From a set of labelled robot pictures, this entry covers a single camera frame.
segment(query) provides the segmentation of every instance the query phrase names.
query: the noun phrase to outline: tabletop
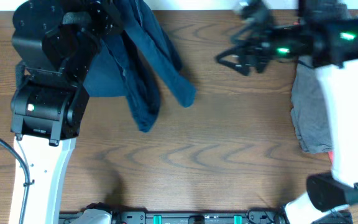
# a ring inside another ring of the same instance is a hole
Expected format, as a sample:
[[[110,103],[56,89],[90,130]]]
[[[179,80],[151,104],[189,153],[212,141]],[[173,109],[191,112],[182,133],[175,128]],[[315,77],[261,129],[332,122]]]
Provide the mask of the tabletop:
[[[274,11],[279,23],[294,11]],[[306,189],[308,175],[327,172],[327,154],[302,152],[291,122],[295,64],[273,62],[243,77],[215,63],[243,24],[231,11],[155,11],[198,89],[182,108],[159,80],[160,116],[137,130],[124,97],[91,98],[68,165],[61,211],[93,202],[149,211],[277,208]],[[0,137],[13,142],[10,102],[16,89],[12,12],[0,12]],[[14,159],[0,147],[0,223],[7,223]],[[358,205],[351,208],[358,223]]]

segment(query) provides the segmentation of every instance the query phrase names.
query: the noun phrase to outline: blue cloth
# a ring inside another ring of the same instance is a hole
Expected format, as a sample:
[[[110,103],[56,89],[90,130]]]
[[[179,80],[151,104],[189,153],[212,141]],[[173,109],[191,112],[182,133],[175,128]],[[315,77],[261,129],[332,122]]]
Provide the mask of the blue cloth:
[[[180,56],[148,5],[143,0],[115,4],[124,32],[103,37],[101,52],[93,60],[84,86],[93,97],[126,96],[139,129],[148,132],[161,102],[157,84],[140,61],[138,50],[182,106],[193,104],[196,89],[179,74]]]

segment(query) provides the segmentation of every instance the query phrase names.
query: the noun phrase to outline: wooden table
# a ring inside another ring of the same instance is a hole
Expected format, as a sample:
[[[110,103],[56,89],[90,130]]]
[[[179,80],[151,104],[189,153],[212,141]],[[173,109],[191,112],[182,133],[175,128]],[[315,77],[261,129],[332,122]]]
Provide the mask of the wooden table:
[[[230,11],[157,11],[197,86],[181,108],[160,82],[163,106],[151,133],[137,130],[126,99],[92,98],[68,166],[62,211],[91,202],[148,210],[246,210],[278,207],[305,191],[308,175],[326,172],[325,154],[301,151],[290,118],[294,64],[271,63],[242,77],[213,57],[242,26]],[[293,11],[275,11],[283,24]],[[0,137],[13,141],[12,12],[0,12]],[[0,223],[7,223],[14,159],[0,147]],[[358,223],[358,206],[352,208]]]

